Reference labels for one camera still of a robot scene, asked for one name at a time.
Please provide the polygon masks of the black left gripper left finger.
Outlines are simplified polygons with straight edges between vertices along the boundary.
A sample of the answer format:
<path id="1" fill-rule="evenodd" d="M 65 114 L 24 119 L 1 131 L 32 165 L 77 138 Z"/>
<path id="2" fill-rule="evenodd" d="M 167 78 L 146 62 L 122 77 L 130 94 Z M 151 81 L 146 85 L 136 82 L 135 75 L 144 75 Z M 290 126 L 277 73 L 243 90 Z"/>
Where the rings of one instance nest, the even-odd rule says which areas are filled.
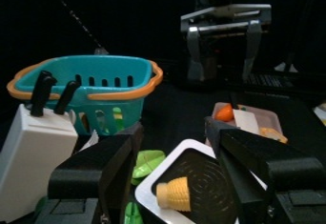
<path id="1" fill-rule="evenodd" d="M 143 125 L 136 122 L 59 165 L 35 224 L 123 224 L 142 141 Z"/>

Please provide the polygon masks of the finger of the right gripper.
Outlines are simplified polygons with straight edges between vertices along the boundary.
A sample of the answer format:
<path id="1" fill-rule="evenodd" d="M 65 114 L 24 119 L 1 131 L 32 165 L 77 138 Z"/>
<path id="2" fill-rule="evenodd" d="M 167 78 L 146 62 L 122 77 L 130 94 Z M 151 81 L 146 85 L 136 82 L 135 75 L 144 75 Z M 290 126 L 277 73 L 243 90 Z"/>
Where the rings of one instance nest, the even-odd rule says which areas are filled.
<path id="1" fill-rule="evenodd" d="M 204 80 L 204 67 L 200 56 L 200 33 L 198 27 L 190 27 L 187 31 L 187 49 L 191 60 L 188 65 L 188 78 L 191 80 Z"/>
<path id="2" fill-rule="evenodd" d="M 243 72 L 242 72 L 243 81 L 247 81 L 250 77 L 250 73 L 258 55 L 260 36 L 262 36 L 260 22 L 258 20 L 251 20 L 248 22 L 248 27 L 246 32 L 247 48 L 246 48 L 246 57 L 244 57 Z"/>

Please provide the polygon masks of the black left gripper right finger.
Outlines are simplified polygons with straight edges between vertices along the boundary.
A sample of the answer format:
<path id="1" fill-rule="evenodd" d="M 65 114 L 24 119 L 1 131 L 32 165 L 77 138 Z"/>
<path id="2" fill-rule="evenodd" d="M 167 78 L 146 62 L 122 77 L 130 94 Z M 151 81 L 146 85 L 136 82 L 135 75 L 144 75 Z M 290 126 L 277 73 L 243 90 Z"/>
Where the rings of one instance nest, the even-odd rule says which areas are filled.
<path id="1" fill-rule="evenodd" d="M 326 224 L 319 160 L 211 117 L 204 133 L 231 184 L 239 224 Z"/>

